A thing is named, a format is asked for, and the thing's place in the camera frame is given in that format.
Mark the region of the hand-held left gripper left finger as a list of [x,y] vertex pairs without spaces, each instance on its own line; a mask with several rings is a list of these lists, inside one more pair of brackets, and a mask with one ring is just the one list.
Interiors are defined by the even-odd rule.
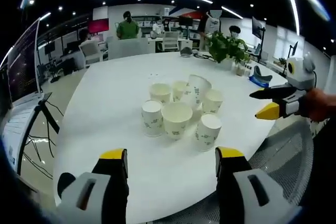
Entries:
[[127,150],[100,155],[91,172],[62,173],[57,183],[61,223],[126,223],[129,195]]

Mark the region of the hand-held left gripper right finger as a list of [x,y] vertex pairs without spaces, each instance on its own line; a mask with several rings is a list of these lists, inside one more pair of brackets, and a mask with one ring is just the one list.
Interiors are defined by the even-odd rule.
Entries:
[[215,155],[220,223],[295,222],[302,208],[290,204],[267,173],[252,169],[242,152],[219,146]]

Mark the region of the person's right hand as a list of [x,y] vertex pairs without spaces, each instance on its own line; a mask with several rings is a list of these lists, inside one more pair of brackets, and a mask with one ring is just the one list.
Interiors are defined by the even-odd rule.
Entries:
[[335,94],[314,88],[300,100],[299,114],[315,122],[335,117]]

